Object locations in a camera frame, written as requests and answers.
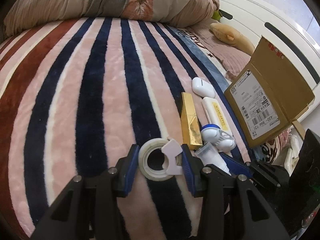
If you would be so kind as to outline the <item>gold rectangular box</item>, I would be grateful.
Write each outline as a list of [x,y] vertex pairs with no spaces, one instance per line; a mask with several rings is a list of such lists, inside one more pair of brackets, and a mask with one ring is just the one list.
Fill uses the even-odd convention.
[[190,93],[182,92],[181,127],[183,143],[190,150],[197,150],[202,146],[199,121],[196,114],[193,97]]

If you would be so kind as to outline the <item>white earbuds case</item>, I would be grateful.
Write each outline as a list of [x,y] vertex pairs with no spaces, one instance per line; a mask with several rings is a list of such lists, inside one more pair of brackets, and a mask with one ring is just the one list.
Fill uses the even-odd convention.
[[199,77],[195,77],[192,79],[191,82],[192,90],[195,94],[201,96],[202,98],[209,97],[209,98],[215,98],[215,89],[214,87],[204,81],[203,79]]

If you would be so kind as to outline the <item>striped plush blanket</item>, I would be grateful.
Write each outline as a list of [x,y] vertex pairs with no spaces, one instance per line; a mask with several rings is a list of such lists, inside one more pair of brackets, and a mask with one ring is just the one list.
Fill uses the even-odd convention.
[[221,62],[187,29],[119,18],[31,28],[1,44],[1,215],[28,239],[74,175],[93,177],[153,138],[182,142],[181,93],[211,83],[249,148],[224,91]]

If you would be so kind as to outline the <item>rolled pink grey duvet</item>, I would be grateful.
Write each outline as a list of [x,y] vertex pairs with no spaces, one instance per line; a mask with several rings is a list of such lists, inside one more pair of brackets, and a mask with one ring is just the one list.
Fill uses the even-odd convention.
[[1,20],[5,36],[48,22],[81,17],[117,17],[184,28],[207,20],[219,0],[16,0]]

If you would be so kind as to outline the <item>pink striped pillow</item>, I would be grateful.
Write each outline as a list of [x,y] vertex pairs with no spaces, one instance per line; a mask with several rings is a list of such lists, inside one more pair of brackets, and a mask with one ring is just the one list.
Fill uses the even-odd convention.
[[200,22],[190,27],[187,30],[195,35],[200,44],[210,51],[222,64],[226,73],[225,78],[229,81],[233,81],[248,64],[250,56],[246,53],[231,47],[219,41],[215,35],[210,31],[209,24]]

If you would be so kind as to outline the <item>blue white contact lens case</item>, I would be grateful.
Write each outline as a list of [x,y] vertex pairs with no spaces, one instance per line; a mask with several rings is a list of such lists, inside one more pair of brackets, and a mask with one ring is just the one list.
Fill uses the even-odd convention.
[[236,147],[236,140],[232,135],[223,131],[215,124],[207,124],[201,128],[204,142],[210,142],[219,152],[231,152]]

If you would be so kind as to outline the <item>white headboard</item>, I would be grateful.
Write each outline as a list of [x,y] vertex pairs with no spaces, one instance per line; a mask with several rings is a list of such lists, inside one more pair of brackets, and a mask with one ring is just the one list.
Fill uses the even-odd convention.
[[292,18],[263,0],[220,0],[221,23],[244,34],[256,46],[263,36],[299,70],[319,95],[319,45]]

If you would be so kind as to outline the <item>clear tape roll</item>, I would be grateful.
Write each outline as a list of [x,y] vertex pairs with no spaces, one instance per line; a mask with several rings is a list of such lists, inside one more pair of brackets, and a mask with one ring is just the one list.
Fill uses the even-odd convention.
[[153,181],[165,181],[182,175],[181,153],[182,147],[174,139],[151,139],[139,150],[139,169]]

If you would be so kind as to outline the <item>small white bottle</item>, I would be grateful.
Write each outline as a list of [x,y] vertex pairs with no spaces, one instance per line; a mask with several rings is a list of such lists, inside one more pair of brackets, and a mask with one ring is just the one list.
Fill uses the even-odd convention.
[[201,159],[204,166],[213,164],[225,173],[231,175],[226,162],[210,142],[206,142],[201,148],[196,150],[195,155]]

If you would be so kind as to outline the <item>white case yellow label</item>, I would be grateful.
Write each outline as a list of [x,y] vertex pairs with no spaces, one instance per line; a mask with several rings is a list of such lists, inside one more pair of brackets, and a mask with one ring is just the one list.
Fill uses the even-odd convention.
[[216,99],[204,97],[202,106],[210,124],[215,124],[221,130],[232,133],[224,112]]

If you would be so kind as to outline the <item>tan plush toy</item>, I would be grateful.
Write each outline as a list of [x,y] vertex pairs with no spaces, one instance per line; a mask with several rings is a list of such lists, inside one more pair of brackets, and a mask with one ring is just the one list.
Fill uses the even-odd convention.
[[252,56],[254,53],[255,46],[253,43],[235,28],[217,22],[211,23],[209,29],[221,42],[228,44],[249,56]]

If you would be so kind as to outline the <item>green plush toy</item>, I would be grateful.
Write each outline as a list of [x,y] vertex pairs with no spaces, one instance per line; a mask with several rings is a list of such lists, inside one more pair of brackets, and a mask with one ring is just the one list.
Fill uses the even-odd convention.
[[223,14],[220,10],[216,10],[213,12],[212,19],[214,19],[216,21],[220,21],[221,18],[223,18]]

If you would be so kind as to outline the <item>brown cardboard box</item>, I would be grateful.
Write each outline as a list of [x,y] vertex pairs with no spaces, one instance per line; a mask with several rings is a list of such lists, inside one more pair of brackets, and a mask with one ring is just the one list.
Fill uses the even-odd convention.
[[298,69],[264,37],[224,94],[250,148],[280,135],[315,100]]

